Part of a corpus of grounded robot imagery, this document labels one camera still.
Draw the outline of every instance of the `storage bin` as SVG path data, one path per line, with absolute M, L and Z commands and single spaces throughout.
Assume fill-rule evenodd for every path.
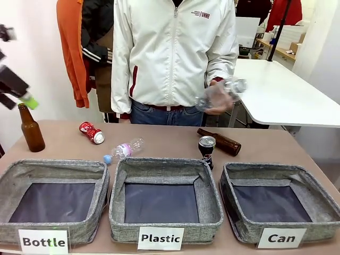
M 92 242 L 109 185 L 104 163 L 25 159 L 0 178 L 0 243 L 20 244 L 18 229 L 69 229 L 71 244 Z
M 330 239 L 340 208 L 305 169 L 267 163 L 227 163 L 220 191 L 236 237 L 258 243 L 264 228 L 306 228 L 302 242 Z
M 129 157 L 117 166 L 109 220 L 116 242 L 137 243 L 139 228 L 147 226 L 182 227 L 183 244 L 206 244 L 223 211 L 204 161 Z

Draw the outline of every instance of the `black pole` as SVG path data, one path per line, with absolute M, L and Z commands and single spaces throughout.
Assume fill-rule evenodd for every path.
M 289 8 L 291 7 L 291 3 L 292 3 L 292 0 L 288 0 L 287 6 L 286 6 L 286 11 L 285 11 L 285 14 L 283 15 L 283 18 L 281 20 L 280 27 L 278 28 L 277 36 L 275 38 L 274 45 L 271 49 L 269 59 L 267 59 L 270 62 L 273 61 L 273 56 L 274 56 L 274 53 L 275 53 L 275 50 L 276 50 L 276 46 L 277 46 L 278 40 L 280 39 L 280 35 L 281 35 L 281 32 L 282 32 L 283 26 L 285 25 L 286 18 L 287 18 L 287 15 L 288 15 L 288 11 L 289 11 Z

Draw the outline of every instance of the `standing brown bottle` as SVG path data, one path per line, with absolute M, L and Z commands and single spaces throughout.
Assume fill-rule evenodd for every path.
M 201 136 L 208 135 L 208 136 L 214 137 L 216 139 L 216 147 L 232 156 L 236 156 L 237 154 L 239 154 L 241 150 L 240 143 L 228 137 L 225 137 L 224 135 L 211 133 L 203 129 L 198 129 L 197 134 L 200 134 Z
M 21 130 L 26 139 L 28 148 L 32 152 L 39 152 L 45 148 L 45 142 L 41 135 L 40 127 L 32 118 L 31 113 L 25 104 L 18 105 L 21 116 Z

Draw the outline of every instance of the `blue bottle cap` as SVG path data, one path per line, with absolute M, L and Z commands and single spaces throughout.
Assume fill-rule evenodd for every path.
M 112 157 L 110 155 L 105 155 L 103 157 L 104 159 L 104 162 L 107 163 L 107 164 L 111 164 L 112 163 Z

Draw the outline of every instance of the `red clothing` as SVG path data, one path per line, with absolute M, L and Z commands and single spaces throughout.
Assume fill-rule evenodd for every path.
M 67 74 L 73 87 L 77 107 L 89 108 L 87 93 L 91 90 L 81 49 L 82 0 L 58 0 L 57 19 Z
M 274 26 L 279 26 L 287 7 L 287 0 L 274 0 L 266 32 L 272 31 Z M 295 25 L 302 20 L 301 0 L 292 0 L 285 25 Z

